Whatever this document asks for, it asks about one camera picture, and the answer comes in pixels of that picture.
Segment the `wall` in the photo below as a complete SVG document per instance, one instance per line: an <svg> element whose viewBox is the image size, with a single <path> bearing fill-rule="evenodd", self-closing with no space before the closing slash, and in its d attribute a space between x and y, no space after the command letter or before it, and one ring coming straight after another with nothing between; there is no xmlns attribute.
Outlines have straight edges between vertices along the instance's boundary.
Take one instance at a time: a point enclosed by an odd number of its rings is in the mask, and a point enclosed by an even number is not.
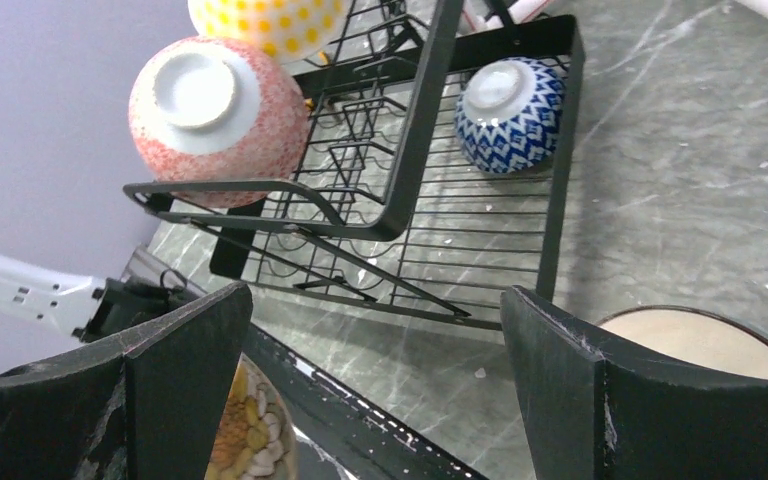
<svg viewBox="0 0 768 480"><path fill-rule="evenodd" d="M151 179L127 128L131 83L195 32L184 0L0 0L0 254L118 277L157 222L122 193ZM0 318L0 368L62 339Z"/></svg>

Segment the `blue and white bowl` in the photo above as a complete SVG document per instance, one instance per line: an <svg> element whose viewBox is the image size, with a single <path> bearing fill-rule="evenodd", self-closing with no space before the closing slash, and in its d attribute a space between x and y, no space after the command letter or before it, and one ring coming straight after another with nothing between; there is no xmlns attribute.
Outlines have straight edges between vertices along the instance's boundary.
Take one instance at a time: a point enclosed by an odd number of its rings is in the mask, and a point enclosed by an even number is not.
<svg viewBox="0 0 768 480"><path fill-rule="evenodd" d="M458 98L455 130L467 159L489 173L533 167L554 153L564 81L552 67L525 57L491 63Z"/></svg>

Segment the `red and white bowl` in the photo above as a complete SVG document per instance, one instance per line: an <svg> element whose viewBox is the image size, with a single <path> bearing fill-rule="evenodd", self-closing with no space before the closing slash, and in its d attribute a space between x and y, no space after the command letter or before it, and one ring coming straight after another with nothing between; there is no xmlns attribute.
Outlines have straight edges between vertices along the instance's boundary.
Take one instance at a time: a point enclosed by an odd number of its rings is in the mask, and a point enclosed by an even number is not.
<svg viewBox="0 0 768 480"><path fill-rule="evenodd" d="M309 124L299 86L259 48L191 37L143 67L128 121L137 151L159 181L287 178L304 154ZM177 192L231 208L267 192Z"/></svg>

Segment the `patterned bowl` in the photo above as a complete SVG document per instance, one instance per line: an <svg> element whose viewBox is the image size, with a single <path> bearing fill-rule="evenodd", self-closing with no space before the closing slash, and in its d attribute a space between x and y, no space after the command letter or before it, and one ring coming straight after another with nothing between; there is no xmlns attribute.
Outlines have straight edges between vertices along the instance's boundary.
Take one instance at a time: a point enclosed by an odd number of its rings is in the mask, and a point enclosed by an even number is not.
<svg viewBox="0 0 768 480"><path fill-rule="evenodd" d="M563 80L539 60L514 57L485 66L455 108L461 149L488 173L533 167L555 151L563 96Z"/></svg>
<svg viewBox="0 0 768 480"><path fill-rule="evenodd" d="M296 480L297 450L287 407L263 372L243 355L204 480Z"/></svg>
<svg viewBox="0 0 768 480"><path fill-rule="evenodd" d="M143 67L128 111L137 151L160 181L286 178L305 151L308 112L298 84L259 49L191 37ZM266 192L177 192L230 208Z"/></svg>
<svg viewBox="0 0 768 480"><path fill-rule="evenodd" d="M244 40L279 63L307 58L343 30L351 0L189 0L200 35Z"/></svg>

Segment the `gray marble surface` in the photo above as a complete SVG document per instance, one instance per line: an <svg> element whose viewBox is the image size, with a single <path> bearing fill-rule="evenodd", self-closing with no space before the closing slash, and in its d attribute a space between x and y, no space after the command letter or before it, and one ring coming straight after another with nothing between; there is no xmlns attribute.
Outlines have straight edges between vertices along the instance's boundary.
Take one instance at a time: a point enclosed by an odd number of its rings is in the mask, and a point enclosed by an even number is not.
<svg viewBox="0 0 768 480"><path fill-rule="evenodd" d="M713 0L553 13L578 16L588 53L555 303L591 321L678 304L768 331L768 21ZM150 248L214 290L212 243L164 225ZM256 295L256 323L432 441L532 478L500 335Z"/></svg>

